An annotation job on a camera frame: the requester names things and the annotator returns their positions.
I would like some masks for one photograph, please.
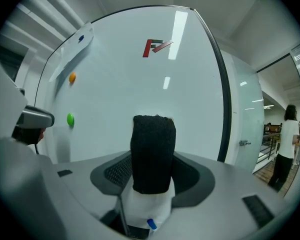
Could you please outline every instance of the blue marker cap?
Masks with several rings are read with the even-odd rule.
[[[85,38],[84,35],[80,36],[80,37],[79,37],[79,43],[80,43],[84,38]]]
[[[152,218],[148,219],[146,222],[148,223],[148,225],[150,226],[150,228],[152,230],[156,230],[157,229],[157,226],[156,226],[156,224],[155,224],[155,222],[154,222],[154,220]]]

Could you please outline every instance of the railing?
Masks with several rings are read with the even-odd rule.
[[[262,145],[259,153],[257,164],[262,162],[265,159],[269,159],[271,155],[276,152],[277,140],[279,140],[280,133],[272,133],[268,135],[264,135],[262,137]]]

